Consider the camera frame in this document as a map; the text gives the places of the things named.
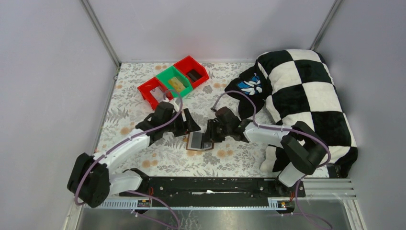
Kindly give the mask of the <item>silver card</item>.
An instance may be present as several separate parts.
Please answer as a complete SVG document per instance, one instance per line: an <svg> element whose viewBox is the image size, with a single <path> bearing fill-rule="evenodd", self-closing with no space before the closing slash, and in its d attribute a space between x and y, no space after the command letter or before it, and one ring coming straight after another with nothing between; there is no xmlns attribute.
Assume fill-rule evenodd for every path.
<svg viewBox="0 0 406 230"><path fill-rule="evenodd" d="M161 102L166 99L166 95L162 92L162 90L159 87L152 89L150 93L153 96L153 98L158 102Z"/></svg>

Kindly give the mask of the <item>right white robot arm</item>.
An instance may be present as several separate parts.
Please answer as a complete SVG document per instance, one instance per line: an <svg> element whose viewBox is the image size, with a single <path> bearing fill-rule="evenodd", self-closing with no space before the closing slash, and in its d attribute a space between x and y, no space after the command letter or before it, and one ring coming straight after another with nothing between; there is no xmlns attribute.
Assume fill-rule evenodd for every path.
<svg viewBox="0 0 406 230"><path fill-rule="evenodd" d="M259 125L250 119L241 120L223 107L216 111L215 119L208 120L202 144L220 143L226 137L283 149L290 162L276 180L288 188L306 175L312 175L328 152L326 144L305 122L298 121L292 127Z"/></svg>

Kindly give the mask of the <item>brown leather card holder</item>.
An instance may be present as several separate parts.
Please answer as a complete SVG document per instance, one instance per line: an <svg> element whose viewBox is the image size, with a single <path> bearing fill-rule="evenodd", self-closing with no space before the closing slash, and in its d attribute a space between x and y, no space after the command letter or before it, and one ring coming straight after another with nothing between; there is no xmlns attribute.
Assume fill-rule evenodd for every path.
<svg viewBox="0 0 406 230"><path fill-rule="evenodd" d="M203 141L204 133L201 131L191 132L187 138L186 150L207 151L214 148L214 143Z"/></svg>

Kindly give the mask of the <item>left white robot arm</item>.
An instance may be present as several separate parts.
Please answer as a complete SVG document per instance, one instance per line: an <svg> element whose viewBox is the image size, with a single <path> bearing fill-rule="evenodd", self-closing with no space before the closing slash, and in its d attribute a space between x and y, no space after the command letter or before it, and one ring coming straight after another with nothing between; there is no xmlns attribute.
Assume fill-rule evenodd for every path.
<svg viewBox="0 0 406 230"><path fill-rule="evenodd" d="M67 189L74 194L77 205L87 204L90 207L99 206L108 196L137 190L142 176L133 170L114 174L118 166L131 155L160 140L165 133L171 132L179 137L200 130L187 108L176 110L173 104L160 102L155 111L139 122L125 139L106 152L80 154Z"/></svg>

